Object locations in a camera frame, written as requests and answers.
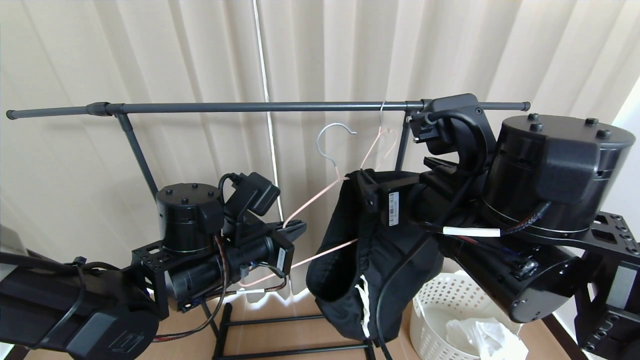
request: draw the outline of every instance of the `black fabric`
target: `black fabric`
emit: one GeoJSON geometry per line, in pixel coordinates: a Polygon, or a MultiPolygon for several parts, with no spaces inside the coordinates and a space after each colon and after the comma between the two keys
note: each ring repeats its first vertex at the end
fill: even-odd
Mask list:
{"type": "MultiPolygon", "coordinates": [[[[383,183],[406,172],[374,172],[366,170],[377,182],[383,183]]],[[[307,272],[307,286],[316,297],[316,304],[327,320],[346,338],[364,340],[362,299],[357,284],[362,286],[365,275],[369,288],[369,324],[371,340],[376,332],[376,306],[381,287],[398,262],[424,234],[416,225],[401,217],[398,225],[382,224],[379,213],[366,212],[360,200],[356,173],[348,174],[342,184],[340,197],[317,253],[326,251],[355,238],[354,244],[311,262],[307,272]]],[[[380,322],[385,341],[398,336],[402,313],[407,304],[428,280],[442,270],[443,257],[437,244],[431,240],[400,270],[390,283],[383,299],[380,322]]]]}

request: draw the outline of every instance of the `beige curtain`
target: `beige curtain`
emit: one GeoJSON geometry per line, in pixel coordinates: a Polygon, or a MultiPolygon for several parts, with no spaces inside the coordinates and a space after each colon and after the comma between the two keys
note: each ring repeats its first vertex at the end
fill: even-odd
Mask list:
{"type": "MultiPolygon", "coordinates": [[[[610,122],[640,75],[638,1],[3,1],[0,25],[3,113],[95,101],[382,102],[472,92],[610,122]]],[[[495,132],[514,114],[491,111],[495,132]]],[[[385,127],[399,133],[401,117],[386,113],[385,127]]],[[[273,139],[285,218],[335,176],[316,151],[322,127],[357,131],[331,129],[322,141],[346,173],[378,126],[377,112],[132,120],[159,187],[217,184],[226,172],[275,181],[273,139]]],[[[116,121],[2,116],[0,126],[1,221],[28,248],[125,266],[131,249],[157,240],[154,203],[116,121]]],[[[365,165],[392,142],[384,135],[365,165]]],[[[404,169],[423,171],[425,155],[411,143],[404,169]]],[[[298,215],[308,231],[296,261],[318,248],[337,191],[298,215]]],[[[274,206],[265,221],[279,218],[274,206]]],[[[296,293],[305,272],[292,273],[296,293]]]]}

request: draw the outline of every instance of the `robotic arm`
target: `robotic arm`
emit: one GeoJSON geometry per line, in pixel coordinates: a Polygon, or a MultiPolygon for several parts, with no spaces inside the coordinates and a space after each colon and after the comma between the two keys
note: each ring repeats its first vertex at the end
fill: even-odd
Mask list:
{"type": "MultiPolygon", "coordinates": [[[[189,112],[188,105],[160,104],[150,111],[149,104],[103,102],[7,116],[88,113],[115,115],[123,124],[128,112],[189,112]]],[[[190,111],[380,107],[193,105],[190,111]]],[[[624,219],[601,212],[600,205],[635,138],[597,119],[529,114],[505,120],[496,140],[484,111],[528,110],[528,104],[518,106],[483,104],[471,94],[387,103],[385,110],[405,111],[414,142],[426,143],[436,155],[457,152],[460,161],[425,158],[430,171],[381,184],[361,172],[363,207],[379,213],[384,224],[396,224],[388,202],[397,192],[400,216],[423,226],[426,239],[435,239],[513,321],[543,318],[575,296],[578,346],[607,359],[630,360],[640,349],[640,247],[624,219]],[[438,224],[448,208],[450,216],[438,224]],[[579,258],[564,247],[585,253],[579,258]]],[[[161,341],[157,325],[169,307],[184,312],[221,297],[256,266],[281,277],[289,273],[291,242],[306,224],[282,229],[259,220],[256,215],[265,214],[280,193],[262,176],[228,174],[217,188],[175,184],[152,193],[163,239],[134,250],[125,269],[82,258],[59,264],[0,254],[0,263],[17,266],[0,282],[0,341],[64,351],[75,359],[134,359],[161,341]],[[225,202],[226,179],[236,191],[225,202]]]]}

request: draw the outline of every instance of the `barcode label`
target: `barcode label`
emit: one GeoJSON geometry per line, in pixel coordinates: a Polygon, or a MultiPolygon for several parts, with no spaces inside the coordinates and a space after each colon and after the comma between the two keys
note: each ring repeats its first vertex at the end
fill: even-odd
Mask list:
{"type": "Polygon", "coordinates": [[[399,214],[399,194],[398,192],[389,194],[389,226],[395,226],[398,224],[399,214]]]}
{"type": "Polygon", "coordinates": [[[280,269],[280,271],[282,270],[282,267],[284,266],[284,257],[287,255],[287,253],[285,252],[285,250],[283,248],[280,248],[280,251],[278,251],[278,264],[277,264],[277,268],[280,269]]]}

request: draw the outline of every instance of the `perforated basket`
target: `perforated basket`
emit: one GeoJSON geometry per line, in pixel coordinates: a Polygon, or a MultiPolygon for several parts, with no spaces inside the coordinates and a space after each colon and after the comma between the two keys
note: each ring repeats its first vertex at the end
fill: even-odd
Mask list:
{"type": "Polygon", "coordinates": [[[467,318],[496,318],[513,333],[522,324],[509,317],[464,272],[442,273],[422,286],[413,298],[411,343],[422,360],[476,360],[478,354],[446,342],[447,322],[467,318]]]}

